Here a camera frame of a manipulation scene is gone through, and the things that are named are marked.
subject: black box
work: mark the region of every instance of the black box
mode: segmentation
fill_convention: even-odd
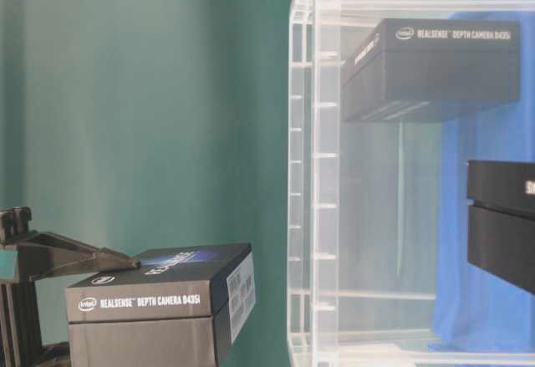
[[[341,75],[345,121],[436,122],[516,101],[520,23],[387,18]]]
[[[468,261],[535,293],[535,164],[470,161]]]
[[[65,289],[72,366],[220,365],[256,302],[251,246],[137,257]]]

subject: blue fabric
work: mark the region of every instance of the blue fabric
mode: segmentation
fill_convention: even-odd
[[[467,115],[442,126],[439,263],[433,329],[443,345],[436,349],[532,353],[535,297],[466,260],[466,162],[535,161],[535,13],[460,13],[456,18],[521,21],[522,87],[520,103]]]

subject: clear acrylic container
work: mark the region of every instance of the clear acrylic container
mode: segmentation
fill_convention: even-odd
[[[535,298],[466,260],[466,162],[535,161],[535,0],[293,0],[293,366],[535,365]],[[517,19],[521,99],[434,123],[345,122],[341,68],[383,18]]]

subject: barcode sticker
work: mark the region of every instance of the barcode sticker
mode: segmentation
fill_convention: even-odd
[[[231,337],[232,343],[234,343],[257,301],[252,253],[228,276],[227,286]]]

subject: teal curtain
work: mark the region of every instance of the teal curtain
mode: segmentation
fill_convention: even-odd
[[[284,366],[290,0],[1,0],[0,202],[136,254],[252,242],[226,366]],[[62,287],[38,285],[47,342]]]

